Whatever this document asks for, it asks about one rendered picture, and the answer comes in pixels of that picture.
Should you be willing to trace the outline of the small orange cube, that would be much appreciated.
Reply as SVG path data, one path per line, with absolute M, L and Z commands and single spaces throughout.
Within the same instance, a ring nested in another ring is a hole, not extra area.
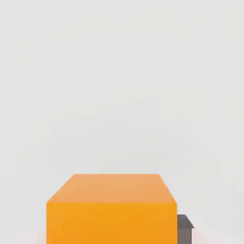
M 75 174 L 46 204 L 47 244 L 177 244 L 177 202 L 158 174 Z

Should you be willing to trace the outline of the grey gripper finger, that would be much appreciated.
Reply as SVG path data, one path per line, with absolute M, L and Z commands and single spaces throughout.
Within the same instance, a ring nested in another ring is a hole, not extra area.
M 207 244 L 202 230 L 193 225 L 185 214 L 177 215 L 177 244 Z

